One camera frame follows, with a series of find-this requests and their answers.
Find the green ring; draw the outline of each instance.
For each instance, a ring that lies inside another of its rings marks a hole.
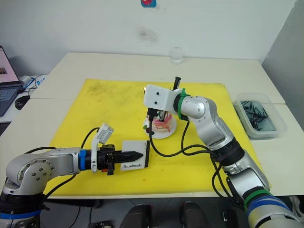
[[[272,194],[271,194],[269,191],[265,190],[265,189],[260,189],[260,190],[254,191],[254,192],[252,192],[249,196],[247,196],[247,198],[246,198],[245,201],[244,201],[244,209],[245,209],[245,212],[247,212],[247,203],[248,203],[252,198],[254,198],[255,196],[260,195],[260,194],[263,194],[263,193],[266,193],[266,194],[272,196]]]
[[[186,91],[186,89],[183,88],[182,91],[181,91],[181,94],[180,94],[180,100],[179,100],[179,104],[178,104],[178,107],[177,107],[177,113],[179,115],[180,120],[181,120],[181,103],[182,103],[183,99],[187,96],[185,91]]]

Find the silver robotic arm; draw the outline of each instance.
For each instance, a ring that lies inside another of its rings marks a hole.
[[[37,228],[38,217],[48,195],[43,194],[47,182],[57,176],[75,177],[80,171],[97,169],[114,172],[115,163],[132,162],[143,154],[136,151],[121,153],[112,144],[105,144],[113,129],[103,124],[92,140],[92,149],[58,148],[44,153],[26,153],[13,159],[6,168],[7,180],[0,196],[0,228]]]
[[[288,207],[271,195],[267,178],[218,116],[212,100],[190,96],[185,89],[169,90],[148,85],[144,104],[150,109],[169,111],[194,123],[198,136],[213,151],[215,160],[227,174],[233,196],[244,202],[251,228],[303,227]]]

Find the computer mouse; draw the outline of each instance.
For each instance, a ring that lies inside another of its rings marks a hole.
[[[19,97],[16,101],[15,101],[15,107],[18,110],[21,110],[23,108],[23,106],[27,103],[27,101],[30,99],[30,96],[22,96]]]

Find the cable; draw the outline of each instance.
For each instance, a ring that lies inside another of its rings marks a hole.
[[[84,147],[84,145],[85,145],[85,143],[86,143],[86,140],[88,139],[88,137],[90,136],[90,134],[91,134],[93,131],[95,131],[95,130],[97,130],[97,132],[98,132],[99,127],[95,127],[95,128],[93,128],[92,130],[89,131],[89,133],[86,135],[84,141],[82,142],[82,144],[81,144],[81,146],[80,146],[81,149]]]
[[[13,225],[14,220],[11,221],[9,228],[11,228],[11,226]]]
[[[35,89],[33,89],[34,87],[35,87],[36,85],[34,85],[33,87],[31,87],[28,91],[27,91],[27,93],[28,93],[28,96],[29,96],[29,93],[30,92],[33,92],[33,91],[35,91]]]
[[[128,199],[128,200],[129,200],[129,202],[130,202],[130,203],[132,203],[132,204],[133,204],[133,206],[135,206],[135,207],[136,207],[135,203],[133,203],[133,201],[132,201],[132,200],[130,200],[130,199]]]
[[[180,144],[180,148],[181,149],[184,149],[184,139],[185,139],[185,135],[186,135],[186,132],[187,132],[187,129],[188,129],[188,127],[189,127],[189,124],[190,124],[190,121],[188,120],[187,121],[187,124],[186,124],[186,127],[185,127],[185,130],[184,130],[184,132],[182,133],[182,137],[181,137],[181,144]]]
[[[78,216],[79,216],[79,213],[80,213],[80,206],[78,207],[77,216],[76,216],[74,222],[73,222],[68,228],[71,228],[71,227],[76,223],[76,221],[77,221],[77,219],[78,219]]]
[[[185,138],[187,129],[188,129],[188,127],[189,127],[189,123],[190,123],[190,122],[189,122],[189,120],[188,120],[188,122],[187,122],[187,124],[186,124],[186,126],[185,126],[185,129],[184,129],[184,132],[183,132],[183,134],[182,134],[182,137],[181,137],[181,144],[180,144],[181,149],[183,149],[183,146],[184,146],[184,138]],[[210,153],[209,148],[208,148],[208,147],[205,147],[205,151],[196,151],[196,152],[193,152],[193,153],[186,153],[186,152],[183,152],[183,154],[184,154],[184,155],[187,155],[187,156],[192,156],[192,155],[195,155],[195,154],[199,154],[199,153],[208,153],[208,152]],[[213,167],[214,167],[214,169],[215,169],[215,172],[214,172],[214,174],[213,174],[213,176],[212,176],[212,179],[211,179],[211,184],[212,184],[213,190],[214,190],[214,191],[217,193],[217,195],[218,195],[220,198],[222,198],[223,200],[225,200],[225,201],[231,203],[232,205],[234,205],[234,206],[236,206],[236,207],[238,207],[238,208],[240,208],[240,209],[243,209],[243,207],[240,206],[240,205],[238,205],[238,203],[235,201],[235,199],[229,194],[228,190],[226,189],[226,187],[225,187],[225,185],[224,185],[224,183],[223,183],[223,181],[222,181],[222,178],[221,178],[220,173],[219,173],[219,171],[220,171],[220,169],[221,169],[222,166],[221,166],[221,165],[219,165],[219,167],[216,166],[216,164],[215,164],[215,162],[214,162],[214,160],[213,160],[213,158],[212,158],[212,154],[211,154],[211,153],[210,153],[210,159],[211,159],[211,162],[212,162]],[[218,180],[219,180],[219,182],[220,182],[220,184],[221,184],[221,187],[223,188],[224,192],[227,194],[227,196],[228,196],[229,199],[226,199],[226,198],[225,198],[223,195],[221,195],[221,194],[219,193],[219,191],[216,189],[215,183],[214,183],[215,177],[216,177],[216,176],[218,177]]]
[[[51,191],[48,192],[48,194],[46,194],[41,202],[40,202],[40,205],[39,205],[39,208],[42,208],[42,204],[47,200],[47,198],[54,192],[56,191],[57,189],[59,189],[61,186],[65,185],[66,183],[68,183],[69,181],[71,181],[72,179],[74,179],[76,176],[76,174],[73,174],[72,177],[70,177],[69,179],[65,180],[64,182],[58,184],[57,186],[55,186]]]
[[[40,228],[40,215],[36,215],[36,228]]]
[[[93,208],[90,209],[89,223],[91,223],[92,209]]]
[[[224,183],[223,183],[223,181],[222,181],[222,177],[220,176],[220,173],[219,173],[219,171],[217,170],[217,165],[215,164],[214,160],[212,159],[212,156],[210,156],[210,159],[211,159],[211,162],[212,162],[212,164],[213,164],[213,167],[214,167],[214,169],[215,169],[215,171],[216,171],[216,174],[217,174],[217,176],[218,176],[218,180],[219,180],[219,182],[220,182],[220,185],[222,186],[224,192],[227,194],[228,198],[229,198],[230,200],[234,201],[234,199],[231,197],[231,195],[230,195],[229,192],[227,191],[227,189],[226,189],[226,187],[225,187],[225,185],[224,185]]]
[[[35,77],[35,80],[34,80],[35,85],[33,85],[33,86],[28,90],[28,96],[29,96],[30,90],[31,90],[31,89],[34,89],[34,88],[37,86],[37,83],[36,83],[36,78],[37,78],[37,77]]]
[[[47,150],[47,149],[53,150],[53,149],[57,149],[57,147],[53,147],[53,146],[43,146],[43,147],[38,147],[38,148],[35,148],[35,149],[33,149],[33,150],[30,150],[30,151],[28,151],[28,152],[26,152],[26,153],[33,153],[33,152],[35,152],[35,151]]]
[[[163,154],[163,153],[159,152],[159,151],[156,149],[156,147],[155,147],[155,145],[154,145],[154,143],[153,143],[153,139],[152,139],[152,128],[150,128],[150,131],[149,131],[149,139],[150,139],[150,144],[151,144],[152,148],[155,150],[155,152],[156,152],[158,155],[160,155],[160,156],[162,156],[162,157],[166,157],[166,158],[176,156],[176,155],[178,155],[178,154],[180,154],[180,153],[183,153],[183,152],[185,152],[186,150],[188,150],[188,149],[190,149],[190,148],[193,148],[193,147],[200,147],[200,148],[204,148],[204,149],[207,148],[206,146],[203,146],[203,145],[194,144],[194,145],[187,146],[187,147],[185,147],[185,148],[181,149],[180,151],[177,151],[176,153],[173,153],[173,154]],[[212,151],[204,151],[204,152],[210,153],[210,154],[214,155],[214,153],[213,153]]]
[[[20,89],[17,94],[27,93],[28,91],[33,92],[35,89]]]
[[[230,196],[230,194],[228,193],[227,189],[225,188],[225,186],[224,186],[224,184],[223,184],[223,182],[222,182],[222,179],[221,179],[220,174],[219,174],[219,171],[220,171],[220,169],[222,168],[222,165],[220,164],[219,167],[217,167],[216,164],[215,164],[215,162],[213,161],[212,157],[210,157],[210,158],[211,158],[212,164],[213,164],[213,166],[214,166],[214,168],[215,168],[215,172],[214,172],[214,174],[213,174],[213,176],[212,176],[212,179],[211,179],[211,184],[212,184],[213,190],[215,191],[215,193],[216,193],[221,199],[223,199],[224,201],[226,201],[226,202],[230,203],[231,205],[233,205],[233,206],[235,206],[235,207],[241,209],[242,211],[244,211],[243,207],[242,207],[241,205],[239,205],[239,204]],[[217,190],[217,188],[215,187],[214,180],[215,180],[215,177],[216,177],[216,176],[218,176],[219,182],[221,183],[221,186],[222,186],[223,190],[225,191],[225,193],[226,193],[228,196],[230,196],[230,197],[228,197],[229,199],[226,199],[222,194],[220,194],[219,191]]]

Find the plastic tub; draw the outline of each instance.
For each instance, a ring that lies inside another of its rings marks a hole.
[[[276,138],[286,131],[286,124],[264,94],[239,94],[234,108],[251,139]]]

